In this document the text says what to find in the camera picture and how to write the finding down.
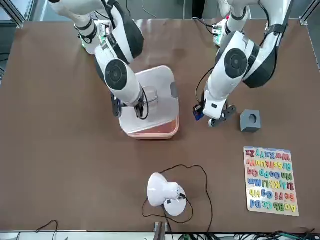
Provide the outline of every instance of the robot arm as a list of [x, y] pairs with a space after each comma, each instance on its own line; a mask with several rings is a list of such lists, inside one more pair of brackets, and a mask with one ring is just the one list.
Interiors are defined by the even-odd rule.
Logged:
[[[212, 127], [225, 118], [223, 108], [227, 98], [242, 80], [249, 88], [259, 88], [272, 78], [293, 4], [292, 0], [228, 2], [231, 14], [220, 23], [223, 33], [218, 36], [222, 39], [216, 65], [205, 85], [202, 101], [194, 108], [197, 119], [199, 115], [212, 118], [209, 122]], [[248, 18], [247, 5], [254, 3], [260, 4], [268, 16], [268, 27], [260, 46], [241, 33]]]
[[[144, 120], [144, 90], [129, 64], [143, 50], [144, 37], [135, 22], [125, 14], [116, 0], [49, 0], [52, 8], [71, 19], [80, 33], [83, 46], [93, 55], [96, 69], [111, 92], [113, 113], [119, 117], [122, 107], [134, 107], [138, 118]], [[105, 9], [113, 31], [103, 40], [90, 13]]]

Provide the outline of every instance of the blue connector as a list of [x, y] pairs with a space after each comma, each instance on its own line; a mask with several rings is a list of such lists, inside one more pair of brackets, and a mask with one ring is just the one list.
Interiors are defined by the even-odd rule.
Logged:
[[197, 112], [195, 109], [193, 109], [193, 115], [196, 121], [199, 121], [205, 116], [203, 112]]

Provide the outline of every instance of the alphabet puzzle board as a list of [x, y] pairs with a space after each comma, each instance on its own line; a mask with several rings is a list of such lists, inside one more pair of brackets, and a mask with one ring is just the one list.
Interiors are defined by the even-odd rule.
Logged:
[[245, 146], [243, 154], [248, 210], [299, 216], [291, 152]]

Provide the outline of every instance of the gray cube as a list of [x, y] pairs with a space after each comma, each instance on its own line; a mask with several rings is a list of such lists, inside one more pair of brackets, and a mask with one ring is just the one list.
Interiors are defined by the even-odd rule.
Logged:
[[240, 128], [244, 133], [255, 133], [261, 128], [260, 111], [244, 110], [240, 115]]

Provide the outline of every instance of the brown tabletop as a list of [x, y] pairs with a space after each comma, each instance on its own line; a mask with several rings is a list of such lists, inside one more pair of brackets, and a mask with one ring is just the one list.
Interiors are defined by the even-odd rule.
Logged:
[[[306, 27], [289, 21], [273, 79], [230, 95], [238, 114], [218, 128], [196, 122], [195, 87], [215, 63], [212, 36], [192, 20], [139, 21], [145, 37], [135, 72], [159, 65], [174, 73], [180, 129], [172, 140], [137, 141], [113, 117], [110, 94], [70, 22], [27, 22], [16, 31], [0, 88], [0, 229], [35, 230], [59, 220], [63, 230], [151, 231], [160, 218], [141, 206], [150, 175], [177, 164], [201, 165], [213, 204], [212, 232], [320, 232], [319, 71]], [[245, 32], [259, 43], [265, 21]], [[240, 132], [244, 109], [260, 110], [262, 129]], [[291, 150], [299, 217], [249, 212], [244, 146]], [[194, 208], [174, 232], [206, 231], [210, 205], [199, 169], [165, 174]], [[190, 215], [188, 209], [178, 220]], [[145, 208], [145, 214], [162, 214]]]

